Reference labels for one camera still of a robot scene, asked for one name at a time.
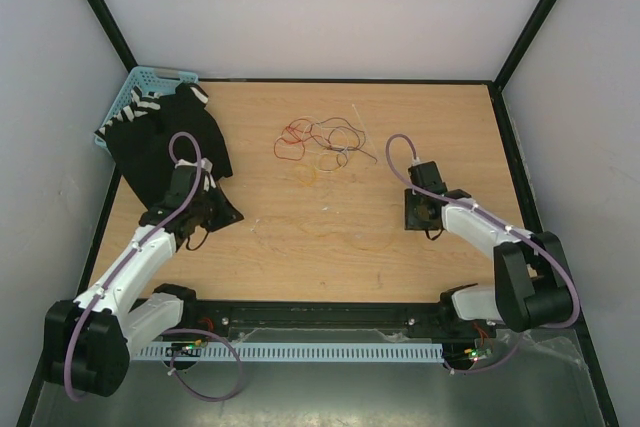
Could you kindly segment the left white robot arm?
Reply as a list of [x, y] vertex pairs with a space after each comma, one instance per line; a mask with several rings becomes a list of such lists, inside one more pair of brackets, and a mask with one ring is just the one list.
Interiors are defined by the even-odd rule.
[[112, 395], [131, 360], [167, 330], [194, 331], [200, 311], [192, 289], [173, 284], [136, 301], [156, 272], [197, 228], [208, 233], [243, 218], [212, 175], [208, 159], [180, 160], [160, 202], [144, 212], [133, 238], [107, 271], [45, 316], [43, 378], [69, 395]]

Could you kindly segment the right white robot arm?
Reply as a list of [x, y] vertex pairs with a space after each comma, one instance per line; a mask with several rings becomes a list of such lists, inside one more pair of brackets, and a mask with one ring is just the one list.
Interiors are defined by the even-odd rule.
[[441, 295], [439, 328], [458, 336], [473, 320], [504, 324], [515, 332], [564, 327], [579, 316], [577, 291], [560, 239], [507, 224], [482, 210], [467, 192], [450, 190], [433, 161], [408, 168], [405, 228], [435, 240], [442, 233], [468, 242], [493, 263], [494, 284], [454, 287]]

